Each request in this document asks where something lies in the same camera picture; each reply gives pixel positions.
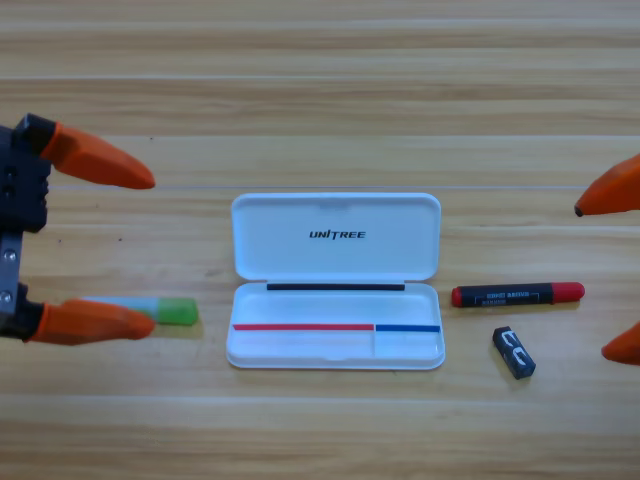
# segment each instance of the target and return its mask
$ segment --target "black eraser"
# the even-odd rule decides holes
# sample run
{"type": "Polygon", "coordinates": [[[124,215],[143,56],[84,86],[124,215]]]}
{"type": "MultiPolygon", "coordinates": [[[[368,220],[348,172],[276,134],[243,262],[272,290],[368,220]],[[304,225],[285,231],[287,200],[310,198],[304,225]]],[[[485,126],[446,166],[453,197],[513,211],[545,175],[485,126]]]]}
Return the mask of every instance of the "black eraser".
{"type": "Polygon", "coordinates": [[[493,344],[517,380],[533,375],[536,364],[511,327],[496,328],[493,332],[493,344]]]}

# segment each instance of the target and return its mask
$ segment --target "blue line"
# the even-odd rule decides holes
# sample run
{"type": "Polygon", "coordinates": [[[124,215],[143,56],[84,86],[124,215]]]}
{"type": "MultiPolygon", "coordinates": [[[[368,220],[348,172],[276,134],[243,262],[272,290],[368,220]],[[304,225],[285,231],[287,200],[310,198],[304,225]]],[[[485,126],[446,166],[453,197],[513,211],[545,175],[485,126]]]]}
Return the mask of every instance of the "blue line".
{"type": "Polygon", "coordinates": [[[376,332],[440,333],[440,326],[439,325],[376,325],[376,332]]]}

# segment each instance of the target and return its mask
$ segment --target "red marker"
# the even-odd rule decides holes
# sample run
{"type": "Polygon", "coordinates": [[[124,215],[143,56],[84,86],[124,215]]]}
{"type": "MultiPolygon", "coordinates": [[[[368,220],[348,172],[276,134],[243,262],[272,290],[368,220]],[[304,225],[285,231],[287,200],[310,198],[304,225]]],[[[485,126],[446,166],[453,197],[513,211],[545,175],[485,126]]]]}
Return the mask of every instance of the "red marker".
{"type": "Polygon", "coordinates": [[[584,286],[577,282],[479,285],[454,288],[451,303],[454,307],[499,307],[577,302],[582,297],[584,286]]]}

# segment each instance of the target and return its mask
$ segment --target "unitree logo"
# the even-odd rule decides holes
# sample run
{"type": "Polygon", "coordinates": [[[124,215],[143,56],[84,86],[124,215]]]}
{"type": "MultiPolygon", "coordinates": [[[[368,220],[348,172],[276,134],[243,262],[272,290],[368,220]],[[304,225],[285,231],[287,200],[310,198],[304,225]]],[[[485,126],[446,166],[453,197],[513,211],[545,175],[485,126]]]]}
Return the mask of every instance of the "unitree logo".
{"type": "Polygon", "coordinates": [[[311,232],[309,238],[330,238],[335,240],[336,238],[365,238],[367,232],[332,232],[327,230],[326,232],[311,232]]]}

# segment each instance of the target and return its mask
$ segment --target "case lid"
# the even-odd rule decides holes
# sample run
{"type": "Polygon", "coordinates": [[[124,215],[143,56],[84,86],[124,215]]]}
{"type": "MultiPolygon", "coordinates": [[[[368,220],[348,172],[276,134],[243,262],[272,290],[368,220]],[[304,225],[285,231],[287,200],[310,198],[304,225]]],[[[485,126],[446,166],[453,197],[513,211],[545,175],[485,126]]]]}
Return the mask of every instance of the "case lid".
{"type": "Polygon", "coordinates": [[[438,268],[440,217],[425,193],[242,195],[236,271],[270,282],[425,280],[438,268]]]}

